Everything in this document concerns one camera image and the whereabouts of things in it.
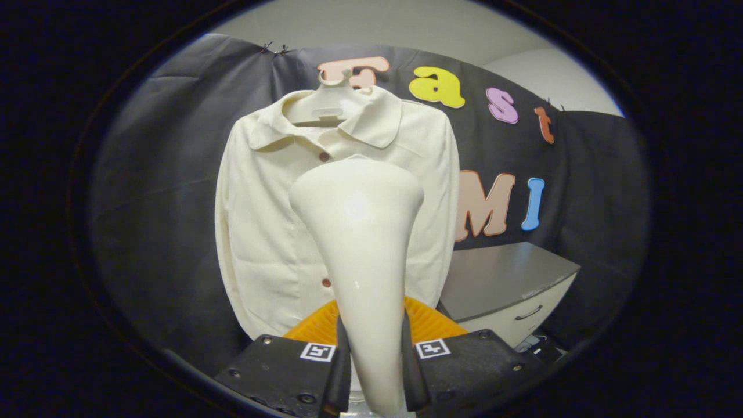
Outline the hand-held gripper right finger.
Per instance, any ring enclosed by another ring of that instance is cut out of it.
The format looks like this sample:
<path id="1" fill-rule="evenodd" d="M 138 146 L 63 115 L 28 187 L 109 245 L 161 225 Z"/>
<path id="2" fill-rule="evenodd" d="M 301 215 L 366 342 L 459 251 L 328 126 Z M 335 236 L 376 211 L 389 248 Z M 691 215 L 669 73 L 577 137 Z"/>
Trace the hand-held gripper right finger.
<path id="1" fill-rule="evenodd" d="M 404 308 L 403 389 L 417 416 L 501 416 L 546 370 L 494 331 L 467 331 L 413 297 Z"/>

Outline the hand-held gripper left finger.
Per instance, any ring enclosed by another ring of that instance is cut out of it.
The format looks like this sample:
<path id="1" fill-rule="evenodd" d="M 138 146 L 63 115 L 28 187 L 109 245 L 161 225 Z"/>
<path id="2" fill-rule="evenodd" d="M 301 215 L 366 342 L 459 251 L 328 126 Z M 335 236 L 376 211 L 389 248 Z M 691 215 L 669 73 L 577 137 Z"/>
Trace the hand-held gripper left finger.
<path id="1" fill-rule="evenodd" d="M 265 417 L 338 417 L 349 407 L 351 354 L 337 302 L 286 335 L 261 335 L 216 376 Z"/>

